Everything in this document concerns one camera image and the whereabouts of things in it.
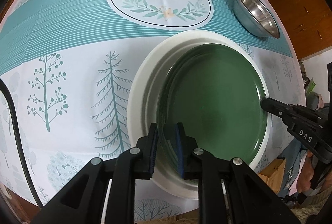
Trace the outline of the right hand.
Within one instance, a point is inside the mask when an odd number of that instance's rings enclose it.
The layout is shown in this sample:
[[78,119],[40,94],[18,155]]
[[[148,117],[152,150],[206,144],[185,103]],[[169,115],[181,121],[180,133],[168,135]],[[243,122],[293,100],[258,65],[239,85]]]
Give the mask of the right hand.
[[308,191],[311,187],[311,179],[314,176],[314,168],[312,167],[312,156],[313,153],[311,151],[308,151],[306,159],[304,161],[304,165],[297,180],[298,194]]

